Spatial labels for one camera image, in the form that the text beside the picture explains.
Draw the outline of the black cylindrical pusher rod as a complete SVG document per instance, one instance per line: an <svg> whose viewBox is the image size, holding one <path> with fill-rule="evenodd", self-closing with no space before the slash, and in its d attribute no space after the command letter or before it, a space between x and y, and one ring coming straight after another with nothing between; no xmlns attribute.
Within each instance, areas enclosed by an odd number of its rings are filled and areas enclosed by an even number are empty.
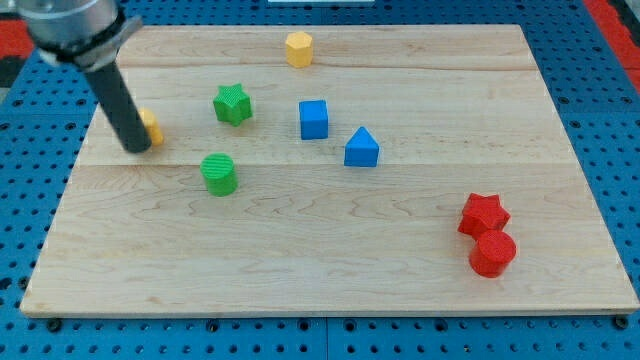
<svg viewBox="0 0 640 360"><path fill-rule="evenodd" d="M117 64L84 75L123 149L133 154L148 150L151 139Z"/></svg>

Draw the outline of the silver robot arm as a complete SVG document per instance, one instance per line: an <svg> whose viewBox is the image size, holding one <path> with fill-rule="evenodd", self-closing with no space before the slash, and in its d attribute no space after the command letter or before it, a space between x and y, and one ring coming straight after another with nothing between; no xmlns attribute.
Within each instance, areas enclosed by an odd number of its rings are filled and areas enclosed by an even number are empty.
<svg viewBox="0 0 640 360"><path fill-rule="evenodd" d="M151 139L116 64L142 19L128 17L116 0L17 0L14 8L43 59L84 73L124 150L148 150Z"/></svg>

